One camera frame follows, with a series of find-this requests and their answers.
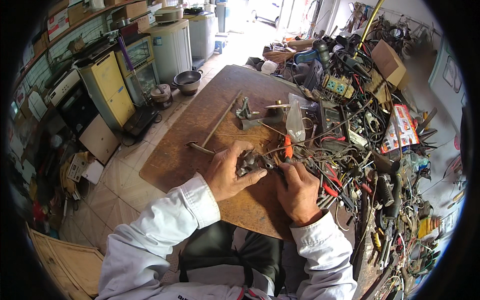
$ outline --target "blue stool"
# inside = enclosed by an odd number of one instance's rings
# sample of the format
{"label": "blue stool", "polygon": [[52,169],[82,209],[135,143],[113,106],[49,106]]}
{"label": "blue stool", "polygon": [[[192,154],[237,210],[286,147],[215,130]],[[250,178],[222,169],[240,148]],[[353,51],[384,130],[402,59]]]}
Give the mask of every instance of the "blue stool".
{"label": "blue stool", "polygon": [[225,48],[225,41],[215,41],[215,52],[222,54],[223,48]]}

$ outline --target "white washing machine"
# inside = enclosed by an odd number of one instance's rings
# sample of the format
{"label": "white washing machine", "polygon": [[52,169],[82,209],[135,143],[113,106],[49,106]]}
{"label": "white washing machine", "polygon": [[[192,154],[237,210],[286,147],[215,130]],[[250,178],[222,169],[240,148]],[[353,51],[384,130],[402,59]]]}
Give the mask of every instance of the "white washing machine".
{"label": "white washing machine", "polygon": [[213,12],[184,14],[190,27],[192,58],[207,60],[215,50],[215,34],[218,32],[218,18]]}
{"label": "white washing machine", "polygon": [[192,69],[189,22],[154,25],[146,30],[152,38],[153,55],[160,83],[171,84],[173,77]]}

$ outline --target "parked car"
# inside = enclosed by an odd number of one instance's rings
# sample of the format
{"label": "parked car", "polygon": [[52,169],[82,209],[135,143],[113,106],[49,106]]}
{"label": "parked car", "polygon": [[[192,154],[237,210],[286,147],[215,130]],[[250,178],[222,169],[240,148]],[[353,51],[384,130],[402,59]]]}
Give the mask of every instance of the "parked car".
{"label": "parked car", "polygon": [[279,0],[250,0],[249,8],[252,12],[252,22],[260,18],[275,24],[275,28],[278,28],[281,5],[282,2]]}

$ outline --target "plastic bag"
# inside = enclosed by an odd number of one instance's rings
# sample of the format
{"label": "plastic bag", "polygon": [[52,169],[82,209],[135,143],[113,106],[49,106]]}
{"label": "plastic bag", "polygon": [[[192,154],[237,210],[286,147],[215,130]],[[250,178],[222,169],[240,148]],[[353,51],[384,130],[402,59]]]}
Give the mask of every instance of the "plastic bag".
{"label": "plastic bag", "polygon": [[292,138],[292,141],[296,143],[305,140],[305,127],[302,122],[299,102],[294,100],[291,104],[292,107],[288,111],[285,127],[287,128],[287,133]]}
{"label": "plastic bag", "polygon": [[298,101],[300,104],[301,109],[306,109],[310,111],[317,111],[318,110],[318,103],[307,100],[303,97],[300,97],[298,95],[289,93],[288,94],[288,103],[292,104],[293,101]]}

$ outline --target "wooden table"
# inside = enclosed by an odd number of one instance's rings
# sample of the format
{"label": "wooden table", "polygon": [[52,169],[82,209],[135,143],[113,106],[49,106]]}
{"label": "wooden table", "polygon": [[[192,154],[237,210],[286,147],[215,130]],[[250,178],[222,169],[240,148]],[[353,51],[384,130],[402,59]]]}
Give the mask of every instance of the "wooden table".
{"label": "wooden table", "polygon": [[[211,156],[184,145],[189,141],[201,144],[240,91],[242,96],[239,98],[248,97],[251,110],[260,111],[261,117],[266,115],[265,106],[275,104],[276,100],[288,103],[289,93],[301,95],[295,84],[239,66],[226,66],[197,95],[158,143],[141,169],[140,177],[158,189],[168,191],[192,178],[195,172],[205,174]],[[234,140],[249,141],[263,153],[276,147],[278,133],[263,126],[246,132],[240,129],[240,120],[234,113],[240,105],[236,103],[233,106],[206,148],[218,152]],[[284,122],[279,123],[277,128],[284,131]],[[274,176],[267,175],[235,197],[219,202],[218,207],[224,221],[271,237],[292,240],[288,227],[291,220],[276,198]],[[342,226],[346,227],[348,218],[345,210],[339,209],[338,220]],[[346,237],[354,244],[353,224],[350,227]]]}

